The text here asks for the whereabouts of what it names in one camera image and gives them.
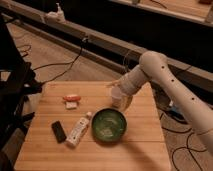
cable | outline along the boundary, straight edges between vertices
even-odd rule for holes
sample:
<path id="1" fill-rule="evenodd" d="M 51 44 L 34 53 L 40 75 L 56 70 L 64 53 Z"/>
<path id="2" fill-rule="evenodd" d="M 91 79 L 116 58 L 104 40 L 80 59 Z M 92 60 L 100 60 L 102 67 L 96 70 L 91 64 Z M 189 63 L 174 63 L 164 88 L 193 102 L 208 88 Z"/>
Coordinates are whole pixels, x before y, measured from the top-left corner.
<path id="1" fill-rule="evenodd" d="M 159 106 L 157 106 L 157 108 L 162 110 L 164 112 L 164 114 L 166 114 L 169 118 L 173 119 L 174 121 L 176 121 L 180 124 L 188 125 L 188 123 L 184 120 L 183 117 L 180 118 L 180 116 L 182 116 L 182 115 L 179 116 L 179 115 L 174 115 L 174 113 L 171 114 L 171 113 L 169 113 L 169 111 L 164 110 L 164 109 L 160 108 Z"/>
<path id="2" fill-rule="evenodd" d="M 17 48 L 21 49 L 21 50 L 19 50 L 20 52 L 27 52 L 27 51 L 31 50 L 31 45 L 30 44 L 23 44 L 21 46 L 17 46 Z"/>
<path id="3" fill-rule="evenodd" d="M 25 58 L 26 56 L 28 56 L 29 53 L 25 52 L 23 55 L 21 55 L 22 58 Z"/>
<path id="4" fill-rule="evenodd" d="M 160 116 L 160 120 L 163 118 L 165 113 L 162 113 L 161 116 Z M 190 132 L 192 130 L 192 128 L 189 128 L 185 131 L 176 131 L 176 130 L 172 130 L 172 129 L 169 129 L 169 128 L 166 128 L 166 127 L 161 127 L 163 130 L 166 130 L 166 131 L 169 131 L 169 132 L 172 132 L 172 133 L 176 133 L 176 134 L 186 134 L 188 132 Z"/>
<path id="5" fill-rule="evenodd" d="M 129 69 L 129 63 L 130 63 L 130 59 L 127 58 L 128 55 L 134 51 L 134 50 L 139 50 L 139 49 L 142 49 L 142 47 L 139 47 L 139 48 L 135 48 L 135 49 L 128 49 L 127 53 L 124 55 L 124 58 L 123 58 L 123 66 L 124 66 L 124 72 L 127 73 L 130 71 Z"/>
<path id="6" fill-rule="evenodd" d="M 43 66 L 35 68 L 34 71 L 37 70 L 37 69 L 48 67 L 48 66 L 52 66 L 52 65 L 70 65 L 69 68 L 66 69 L 64 72 L 60 73 L 59 75 L 56 75 L 55 77 L 53 77 L 50 80 L 42 82 L 42 84 L 45 84 L 45 83 L 50 82 L 50 81 L 53 81 L 53 80 L 57 79 L 58 77 L 61 77 L 62 75 L 64 75 L 66 72 L 68 72 L 72 68 L 72 66 L 74 65 L 74 63 L 77 61 L 77 59 L 80 57 L 80 55 L 82 53 L 82 50 L 83 50 L 83 47 L 81 46 L 78 55 L 71 62 L 67 62 L 67 63 L 52 63 L 52 64 L 47 64 L 47 65 L 43 65 Z"/>
<path id="7" fill-rule="evenodd" d="M 165 8 L 165 9 L 168 9 L 164 4 L 162 4 L 162 3 L 160 3 L 160 2 L 158 2 L 158 1 L 155 1 L 155 0 L 150 0 L 151 2 L 154 2 L 154 3 L 156 3 L 156 4 L 159 4 L 160 6 L 162 6 L 163 8 Z"/>
<path id="8" fill-rule="evenodd" d="M 175 163 L 175 158 L 174 158 L 174 156 L 175 156 L 175 153 L 176 153 L 177 151 L 181 150 L 181 149 L 187 149 L 188 152 L 189 152 L 189 154 L 190 154 L 190 156 L 191 156 L 192 159 L 195 161 L 195 163 L 197 164 L 197 166 L 199 167 L 199 169 L 200 169 L 201 171 L 203 171 L 202 167 L 200 166 L 200 164 L 198 163 L 198 161 L 196 160 L 196 158 L 194 157 L 194 155 L 191 153 L 191 151 L 199 152 L 199 153 L 200 153 L 200 152 L 206 152 L 207 150 L 206 150 L 206 149 L 197 150 L 197 149 L 194 149 L 194 148 L 190 148 L 190 147 L 189 147 L 189 139 L 190 139 L 190 137 L 191 137 L 193 134 L 194 134 L 194 132 L 192 132 L 192 133 L 190 133 L 190 134 L 188 135 L 188 137 L 187 137 L 187 139 L 186 139 L 186 147 L 185 147 L 185 146 L 182 146 L 182 147 L 176 148 L 176 149 L 172 152 L 172 164 L 173 164 L 173 166 L 175 167 L 175 169 L 176 169 L 177 171 L 180 171 L 180 170 L 178 169 L 178 167 L 177 167 L 177 165 L 176 165 L 176 163 Z"/>
<path id="9" fill-rule="evenodd" d="M 171 130 L 171 129 L 168 129 L 168 128 L 165 128 L 165 127 L 162 127 L 162 129 L 169 131 L 169 132 L 172 132 L 172 133 L 176 133 L 176 134 L 186 134 L 186 133 L 188 133 L 192 130 L 192 128 L 189 128 L 185 131 L 175 131 L 175 130 Z"/>
<path id="10" fill-rule="evenodd" d="M 185 68 L 184 70 L 181 70 L 179 72 L 177 72 L 176 74 L 174 74 L 175 77 L 178 77 L 180 74 L 188 71 L 190 68 L 192 68 L 193 66 L 192 65 L 189 65 L 187 68 Z"/>
<path id="11" fill-rule="evenodd" d="M 194 132 L 192 132 L 191 134 L 189 134 L 189 136 L 187 137 L 187 140 L 186 140 L 186 147 L 188 149 L 188 152 L 189 154 L 192 156 L 192 159 L 195 161 L 195 163 L 197 164 L 197 166 L 199 167 L 199 169 L 202 171 L 202 167 L 200 166 L 200 164 L 198 163 L 198 161 L 196 160 L 196 158 L 194 157 L 194 155 L 192 154 L 191 152 L 191 149 L 189 148 L 189 138 L 194 134 Z"/>
<path id="12" fill-rule="evenodd" d="M 14 35 L 12 35 L 12 37 L 13 37 L 13 39 L 22 39 L 26 35 L 27 35 L 27 33 L 23 33 L 21 36 L 14 36 Z"/>

green bowl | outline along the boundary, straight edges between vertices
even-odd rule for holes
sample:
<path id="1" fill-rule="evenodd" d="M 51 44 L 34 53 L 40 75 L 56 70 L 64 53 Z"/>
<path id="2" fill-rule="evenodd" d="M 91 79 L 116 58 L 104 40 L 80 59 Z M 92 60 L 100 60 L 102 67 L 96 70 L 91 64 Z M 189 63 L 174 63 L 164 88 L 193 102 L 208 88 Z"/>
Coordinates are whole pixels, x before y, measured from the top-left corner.
<path id="1" fill-rule="evenodd" d="M 93 136 L 103 142 L 117 142 L 126 131 L 124 115 L 111 108 L 102 109 L 92 120 Z"/>

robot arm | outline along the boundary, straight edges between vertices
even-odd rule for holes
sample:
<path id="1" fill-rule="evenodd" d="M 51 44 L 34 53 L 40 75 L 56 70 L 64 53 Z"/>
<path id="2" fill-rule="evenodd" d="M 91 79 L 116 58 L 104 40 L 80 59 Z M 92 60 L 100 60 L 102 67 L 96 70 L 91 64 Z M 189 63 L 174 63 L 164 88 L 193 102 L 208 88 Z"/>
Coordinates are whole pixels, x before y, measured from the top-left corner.
<path id="1" fill-rule="evenodd" d="M 119 84 L 112 90 L 119 88 L 122 95 L 131 97 L 147 81 L 155 80 L 179 108 L 201 142 L 213 155 L 213 111 L 175 78 L 166 60 L 166 56 L 161 53 L 147 51 L 141 56 L 139 65 L 121 77 Z"/>

black chair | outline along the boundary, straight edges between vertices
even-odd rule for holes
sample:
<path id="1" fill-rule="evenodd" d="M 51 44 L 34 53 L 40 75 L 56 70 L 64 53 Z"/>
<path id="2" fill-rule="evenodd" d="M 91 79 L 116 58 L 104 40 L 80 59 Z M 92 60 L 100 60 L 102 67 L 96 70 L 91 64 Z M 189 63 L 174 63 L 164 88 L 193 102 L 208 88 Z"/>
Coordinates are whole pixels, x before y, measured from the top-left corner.
<path id="1" fill-rule="evenodd" d="M 0 77 L 0 150 L 17 128 L 27 133 L 24 123 L 31 120 L 34 113 L 22 116 L 24 102 L 27 95 L 42 90 L 31 63 L 25 62 L 16 48 L 0 11 L 0 74 L 5 71 L 9 76 Z"/>
<path id="2" fill-rule="evenodd" d="M 14 171 L 10 160 L 3 151 L 0 151 L 0 171 Z"/>

bottle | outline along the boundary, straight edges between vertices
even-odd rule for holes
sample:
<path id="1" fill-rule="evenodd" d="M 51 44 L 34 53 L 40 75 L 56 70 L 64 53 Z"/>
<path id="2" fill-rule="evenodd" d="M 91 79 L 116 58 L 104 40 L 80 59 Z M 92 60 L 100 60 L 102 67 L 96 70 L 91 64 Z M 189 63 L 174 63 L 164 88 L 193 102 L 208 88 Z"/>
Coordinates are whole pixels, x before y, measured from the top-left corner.
<path id="1" fill-rule="evenodd" d="M 57 8 L 58 8 L 58 11 L 57 11 L 58 20 L 63 23 L 66 21 L 65 16 L 64 16 L 64 11 L 61 9 L 59 3 L 56 3 L 56 4 L 57 4 Z"/>
<path id="2" fill-rule="evenodd" d="M 79 121 L 75 124 L 70 134 L 67 136 L 66 142 L 76 147 L 79 143 L 81 137 L 85 134 L 87 128 L 89 127 L 90 120 L 92 118 L 92 113 L 87 112 L 86 116 L 81 117 Z"/>

